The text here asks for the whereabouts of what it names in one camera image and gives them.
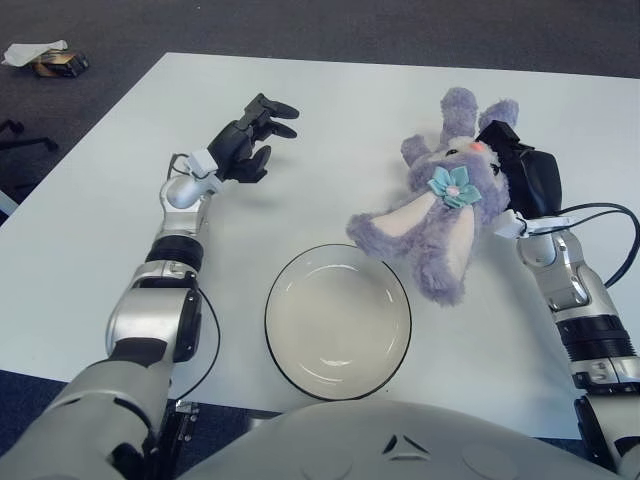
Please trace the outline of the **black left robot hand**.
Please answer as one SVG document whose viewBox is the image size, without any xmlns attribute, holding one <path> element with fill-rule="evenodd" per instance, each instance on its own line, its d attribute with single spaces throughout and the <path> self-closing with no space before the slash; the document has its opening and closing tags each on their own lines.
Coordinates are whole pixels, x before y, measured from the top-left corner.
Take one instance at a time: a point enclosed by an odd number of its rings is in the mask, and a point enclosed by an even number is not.
<svg viewBox="0 0 640 480">
<path fill-rule="evenodd" d="M 253 152 L 255 144 L 272 135 L 296 138 L 297 133 L 278 119 L 293 120 L 299 115 L 296 108 L 259 93 L 244 108 L 243 116 L 227 124 L 207 146 L 218 165 L 215 176 L 222 182 L 258 183 L 267 174 L 271 147 L 264 145 Z"/>
</svg>

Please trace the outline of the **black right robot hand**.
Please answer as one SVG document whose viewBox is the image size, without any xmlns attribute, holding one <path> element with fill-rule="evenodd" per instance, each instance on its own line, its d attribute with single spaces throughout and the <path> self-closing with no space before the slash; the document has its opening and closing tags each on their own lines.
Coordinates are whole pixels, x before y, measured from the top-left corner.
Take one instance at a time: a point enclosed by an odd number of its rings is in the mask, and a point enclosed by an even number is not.
<svg viewBox="0 0 640 480">
<path fill-rule="evenodd" d="M 525 219 L 552 216 L 561 209 L 562 185 L 556 158 L 520 142 L 506 123 L 493 120 L 477 141 L 497 154 L 494 174 L 503 174 L 508 182 L 508 207 Z"/>
</svg>

